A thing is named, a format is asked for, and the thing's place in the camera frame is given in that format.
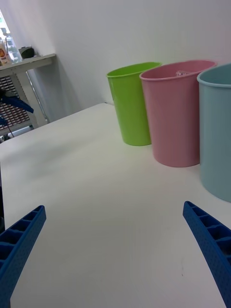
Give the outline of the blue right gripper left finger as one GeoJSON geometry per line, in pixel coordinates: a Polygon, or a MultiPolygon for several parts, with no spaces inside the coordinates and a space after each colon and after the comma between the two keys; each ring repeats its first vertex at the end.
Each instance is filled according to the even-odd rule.
{"type": "Polygon", "coordinates": [[[7,308],[26,261],[46,221],[38,206],[0,235],[0,306],[7,308]]]}

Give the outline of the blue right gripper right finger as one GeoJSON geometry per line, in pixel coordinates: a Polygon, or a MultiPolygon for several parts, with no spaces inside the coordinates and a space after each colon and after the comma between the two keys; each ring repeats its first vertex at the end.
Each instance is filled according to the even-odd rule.
{"type": "Polygon", "coordinates": [[[231,230],[186,201],[183,217],[208,264],[226,307],[231,307],[231,230]]]}

